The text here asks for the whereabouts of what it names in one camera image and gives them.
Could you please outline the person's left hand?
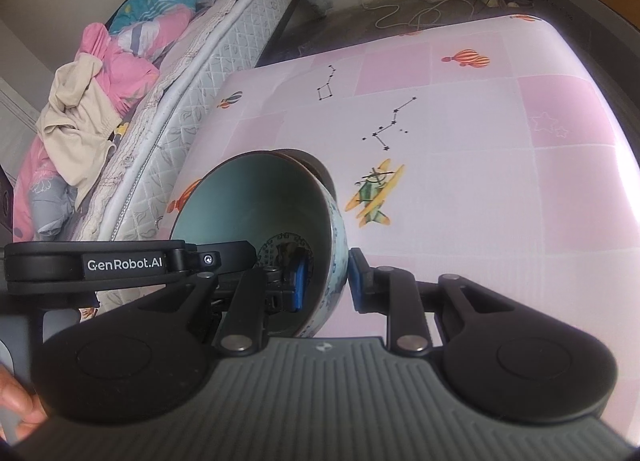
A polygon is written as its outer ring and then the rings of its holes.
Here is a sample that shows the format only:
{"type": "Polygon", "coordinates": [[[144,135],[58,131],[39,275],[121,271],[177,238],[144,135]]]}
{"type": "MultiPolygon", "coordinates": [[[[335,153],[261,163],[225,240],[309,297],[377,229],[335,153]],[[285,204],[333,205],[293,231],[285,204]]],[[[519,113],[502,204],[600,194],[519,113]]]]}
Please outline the person's left hand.
{"type": "Polygon", "coordinates": [[[1,408],[14,413],[17,423],[11,427],[15,438],[24,441],[48,419],[40,397],[31,394],[20,384],[13,374],[1,367],[1,408]]]}

